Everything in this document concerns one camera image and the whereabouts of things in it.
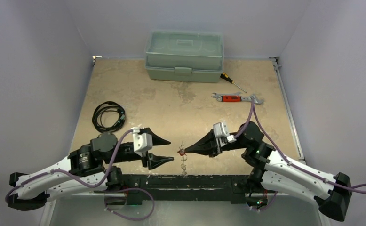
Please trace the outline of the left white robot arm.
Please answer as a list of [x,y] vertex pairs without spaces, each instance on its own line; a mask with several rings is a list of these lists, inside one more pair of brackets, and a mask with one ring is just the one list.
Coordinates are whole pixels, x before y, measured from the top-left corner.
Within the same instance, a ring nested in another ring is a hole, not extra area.
[[31,174],[10,174],[12,189],[5,202],[10,208],[30,211],[63,195],[85,191],[117,193],[126,184],[115,163],[141,161],[143,167],[153,170],[173,161],[173,157],[156,156],[150,150],[169,144],[150,128],[133,127],[120,139],[111,132],[101,133],[45,169]]

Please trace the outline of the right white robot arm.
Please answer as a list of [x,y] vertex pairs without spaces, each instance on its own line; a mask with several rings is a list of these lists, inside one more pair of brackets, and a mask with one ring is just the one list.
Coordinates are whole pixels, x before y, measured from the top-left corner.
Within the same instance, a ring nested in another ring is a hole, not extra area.
[[352,193],[343,186],[350,185],[349,176],[325,173],[281,155],[263,141],[264,134],[252,121],[241,128],[244,132],[235,138],[235,133],[227,132],[225,123],[217,123],[184,152],[216,157],[224,151],[244,149],[241,157],[253,169],[246,181],[236,182],[235,187],[251,193],[265,190],[285,193],[316,205],[330,219],[345,220]]

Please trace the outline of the silver metal key holder plate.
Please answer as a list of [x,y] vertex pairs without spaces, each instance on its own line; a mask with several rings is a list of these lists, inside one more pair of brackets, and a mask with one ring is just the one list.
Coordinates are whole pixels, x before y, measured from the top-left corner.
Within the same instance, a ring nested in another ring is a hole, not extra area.
[[184,148],[184,144],[182,142],[182,144],[179,146],[179,150],[177,152],[180,157],[181,157],[181,169],[182,169],[182,175],[185,177],[187,176],[187,171],[186,171],[186,161],[187,161],[187,155],[186,155],[186,152],[185,152],[185,148]]

